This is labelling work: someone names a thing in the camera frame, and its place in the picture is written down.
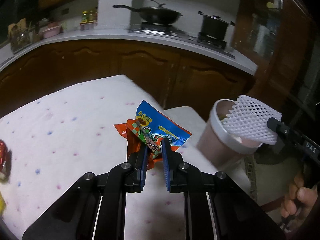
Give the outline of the right hand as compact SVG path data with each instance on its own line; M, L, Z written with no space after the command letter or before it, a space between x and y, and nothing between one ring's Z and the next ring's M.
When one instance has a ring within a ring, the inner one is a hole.
M304 223L317 198L317 186L314 185L311 189L305 187L303 175L298 172L294 181L289 185L289 192L280 206L280 214L283 218L294 216L294 219L286 226L289 231L297 229Z

